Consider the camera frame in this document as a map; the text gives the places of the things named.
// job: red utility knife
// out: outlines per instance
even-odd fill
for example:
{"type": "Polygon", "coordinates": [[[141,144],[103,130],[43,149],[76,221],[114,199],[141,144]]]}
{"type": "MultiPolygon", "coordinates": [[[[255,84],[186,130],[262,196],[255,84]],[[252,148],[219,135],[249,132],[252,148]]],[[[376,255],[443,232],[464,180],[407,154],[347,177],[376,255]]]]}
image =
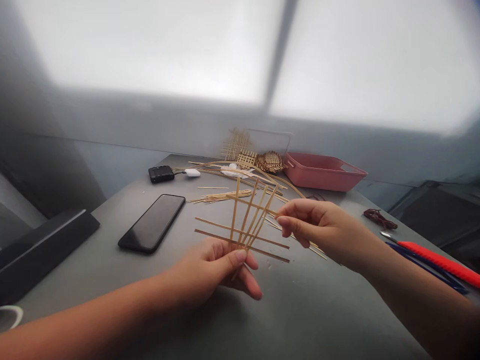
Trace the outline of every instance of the red utility knife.
{"type": "Polygon", "coordinates": [[[408,249],[415,254],[420,255],[427,260],[430,260],[432,263],[448,271],[450,274],[455,275],[457,278],[460,278],[463,281],[466,281],[467,283],[472,284],[477,288],[480,288],[480,275],[477,274],[475,271],[472,271],[463,265],[449,260],[444,256],[438,255],[437,253],[434,253],[433,251],[430,251],[414,242],[397,241],[392,237],[392,235],[385,231],[380,231],[380,234],[394,241],[396,244],[404,247],[405,249],[408,249]]]}

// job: blue scissors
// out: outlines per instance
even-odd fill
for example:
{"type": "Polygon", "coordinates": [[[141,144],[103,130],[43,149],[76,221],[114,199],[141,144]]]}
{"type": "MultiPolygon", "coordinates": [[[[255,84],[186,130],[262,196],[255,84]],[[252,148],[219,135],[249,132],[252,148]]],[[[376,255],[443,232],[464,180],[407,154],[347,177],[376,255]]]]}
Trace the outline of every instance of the blue scissors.
{"type": "Polygon", "coordinates": [[[453,277],[449,275],[448,272],[443,270],[440,266],[434,264],[433,262],[427,260],[426,258],[414,253],[413,251],[408,250],[407,248],[404,248],[403,246],[397,245],[397,244],[392,244],[390,242],[386,242],[389,247],[391,247],[393,250],[395,250],[397,253],[402,255],[405,259],[410,260],[412,263],[417,264],[419,267],[424,269],[425,271],[428,271],[430,274],[432,274],[434,277],[437,279],[443,281],[445,284],[447,284],[449,287],[452,289],[458,291],[462,295],[466,295],[469,293],[469,291],[458,281],[456,281],[453,277]],[[437,273],[441,274],[439,276],[438,274],[434,273],[433,271],[430,271],[428,268],[423,266],[421,263],[415,261],[418,260],[419,262],[424,263],[425,265],[429,266],[433,270],[435,270],[437,273]]]}

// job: black phone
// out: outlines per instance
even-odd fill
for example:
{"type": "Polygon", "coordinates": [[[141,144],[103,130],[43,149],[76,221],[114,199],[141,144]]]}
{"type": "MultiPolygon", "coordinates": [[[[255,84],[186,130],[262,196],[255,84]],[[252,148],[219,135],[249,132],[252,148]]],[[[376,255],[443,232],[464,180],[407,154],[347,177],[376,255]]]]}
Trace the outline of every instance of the black phone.
{"type": "Polygon", "coordinates": [[[185,204],[183,196],[162,194],[121,237],[118,246],[151,254],[159,247],[167,231],[185,204]]]}

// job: left hand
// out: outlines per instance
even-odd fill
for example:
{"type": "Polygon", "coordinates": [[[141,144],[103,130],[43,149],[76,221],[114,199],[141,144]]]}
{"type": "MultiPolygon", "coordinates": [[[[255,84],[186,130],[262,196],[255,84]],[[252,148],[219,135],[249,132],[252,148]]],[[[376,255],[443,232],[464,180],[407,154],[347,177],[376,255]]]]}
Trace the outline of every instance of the left hand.
{"type": "Polygon", "coordinates": [[[243,291],[251,298],[260,300],[262,291],[246,265],[253,270],[259,268],[251,252],[245,250],[229,252],[229,243],[207,237],[190,249],[186,255],[165,274],[175,301],[187,307],[203,304],[218,285],[243,291]],[[235,280],[234,272],[240,268],[235,280]]]}

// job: plastic container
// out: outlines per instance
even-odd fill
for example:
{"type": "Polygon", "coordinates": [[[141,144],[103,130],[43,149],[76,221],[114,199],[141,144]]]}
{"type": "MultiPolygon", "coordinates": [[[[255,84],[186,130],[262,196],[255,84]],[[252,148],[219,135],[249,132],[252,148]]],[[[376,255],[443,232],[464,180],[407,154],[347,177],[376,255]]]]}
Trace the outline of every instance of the plastic container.
{"type": "Polygon", "coordinates": [[[366,171],[332,156],[287,152],[283,171],[298,187],[350,191],[368,175],[366,171]]]}

